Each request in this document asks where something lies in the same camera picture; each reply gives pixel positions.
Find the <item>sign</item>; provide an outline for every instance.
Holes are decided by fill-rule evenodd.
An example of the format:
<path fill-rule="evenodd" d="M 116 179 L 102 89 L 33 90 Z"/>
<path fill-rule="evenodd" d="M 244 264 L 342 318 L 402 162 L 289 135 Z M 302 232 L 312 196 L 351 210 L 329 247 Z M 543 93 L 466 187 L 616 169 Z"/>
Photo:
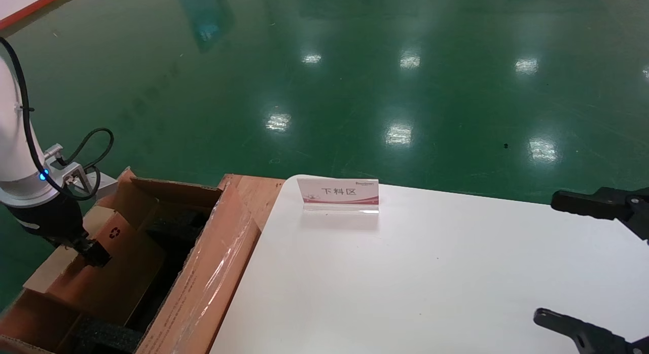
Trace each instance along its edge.
<path fill-rule="evenodd" d="M 378 205 L 378 179 L 297 179 L 305 203 Z"/>

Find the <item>recycling symbol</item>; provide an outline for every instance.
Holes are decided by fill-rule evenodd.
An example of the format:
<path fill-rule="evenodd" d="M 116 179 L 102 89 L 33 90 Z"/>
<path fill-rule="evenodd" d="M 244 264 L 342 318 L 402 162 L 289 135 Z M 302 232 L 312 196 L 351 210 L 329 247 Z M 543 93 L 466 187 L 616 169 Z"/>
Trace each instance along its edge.
<path fill-rule="evenodd" d="M 120 229 L 118 229 L 117 227 L 114 227 L 111 230 L 111 234 L 109 234 L 109 237 L 116 238 L 116 237 L 120 236 L 120 232 L 121 232 Z"/>

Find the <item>cardboard box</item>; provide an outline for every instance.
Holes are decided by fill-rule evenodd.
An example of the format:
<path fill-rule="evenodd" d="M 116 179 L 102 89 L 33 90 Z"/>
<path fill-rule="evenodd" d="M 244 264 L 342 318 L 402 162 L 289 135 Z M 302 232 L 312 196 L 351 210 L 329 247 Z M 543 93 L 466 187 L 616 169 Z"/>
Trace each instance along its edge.
<path fill-rule="evenodd" d="M 208 352 L 260 230 L 230 183 L 218 189 L 142 179 L 129 169 L 116 194 L 84 218 L 111 261 L 104 268 L 84 266 L 74 250 L 59 247 L 0 319 L 0 349 L 65 353 L 85 315 L 124 324 L 164 261 L 148 225 L 186 208 L 204 211 L 208 222 L 137 353 Z"/>

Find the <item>green epoxy floor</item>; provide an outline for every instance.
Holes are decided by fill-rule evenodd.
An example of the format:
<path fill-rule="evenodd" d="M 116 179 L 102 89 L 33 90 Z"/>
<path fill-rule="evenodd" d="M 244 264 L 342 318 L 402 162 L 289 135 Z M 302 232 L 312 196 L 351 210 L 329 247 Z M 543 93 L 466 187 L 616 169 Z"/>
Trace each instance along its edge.
<path fill-rule="evenodd" d="M 9 40 L 41 145 L 69 153 L 109 127 L 115 176 L 305 173 L 547 203 L 649 185 L 647 8 L 72 0 Z M 51 248 L 1 213 L 6 305 Z"/>

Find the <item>white robotic arm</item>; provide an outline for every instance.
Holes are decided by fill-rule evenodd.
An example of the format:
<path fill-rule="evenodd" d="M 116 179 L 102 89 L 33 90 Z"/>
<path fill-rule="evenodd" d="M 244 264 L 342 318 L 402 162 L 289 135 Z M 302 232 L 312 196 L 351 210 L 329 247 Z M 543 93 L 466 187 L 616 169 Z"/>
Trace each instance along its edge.
<path fill-rule="evenodd" d="M 73 153 L 72 158 L 94 133 L 109 133 L 111 141 L 104 154 L 86 167 L 64 160 L 58 144 L 43 152 L 28 119 L 33 110 L 23 107 L 28 107 L 23 104 L 28 99 L 18 57 L 5 39 L 0 38 L 0 44 L 7 49 L 7 60 L 11 60 L 18 75 L 14 77 L 7 61 L 0 56 L 0 202 L 30 234 L 53 245 L 74 248 L 92 266 L 104 266 L 111 256 L 100 243 L 88 239 L 78 201 L 116 188 L 116 180 L 95 167 L 111 149 L 112 132 L 107 128 L 90 132 Z M 84 195 L 73 194 L 71 188 L 83 190 Z"/>

